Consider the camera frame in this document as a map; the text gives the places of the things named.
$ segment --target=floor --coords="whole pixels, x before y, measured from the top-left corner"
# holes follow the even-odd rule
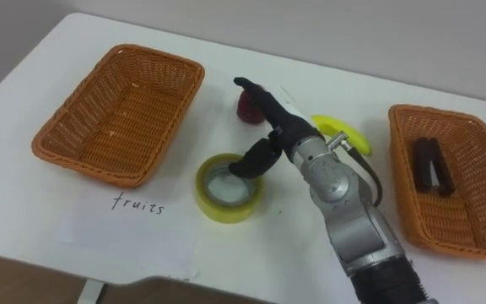
[[[75,304],[84,279],[0,258],[0,303]],[[260,304],[263,302],[189,284],[150,280],[125,287],[108,286],[99,304]]]

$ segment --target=metal robot arm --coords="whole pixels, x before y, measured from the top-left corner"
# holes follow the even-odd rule
[[[333,152],[352,149],[340,133],[329,143],[310,136],[290,159],[310,185],[310,196],[326,221],[327,234],[346,275],[364,304],[437,303],[419,277],[380,211],[370,186]]]
[[[310,185],[310,196],[326,222],[327,234],[337,257],[364,304],[437,304],[429,300],[419,277],[386,219],[373,206],[369,184],[333,152],[352,147],[340,133],[326,143],[301,117],[285,111],[260,86],[243,78],[236,84],[251,94],[273,131],[261,139],[242,161],[230,164],[240,177],[263,174],[282,151]]]

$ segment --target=orange wicker basket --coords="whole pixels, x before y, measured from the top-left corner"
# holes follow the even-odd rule
[[[163,160],[204,74],[182,57],[115,46],[35,135],[33,153],[119,187],[138,187]]]
[[[397,210],[406,238],[419,247],[486,259],[486,124],[476,117],[421,106],[393,106],[391,163]],[[436,137],[456,191],[449,198],[418,193],[412,145]]]

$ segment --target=red apple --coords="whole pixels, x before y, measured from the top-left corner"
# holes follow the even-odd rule
[[[243,122],[255,125],[266,120],[260,108],[252,103],[251,95],[245,90],[241,92],[240,100],[237,103],[237,116]]]

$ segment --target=white paper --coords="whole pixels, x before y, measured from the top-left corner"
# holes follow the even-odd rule
[[[190,277],[200,217],[191,192],[177,192],[176,184],[159,179],[140,190],[92,184],[63,218],[57,240]]]

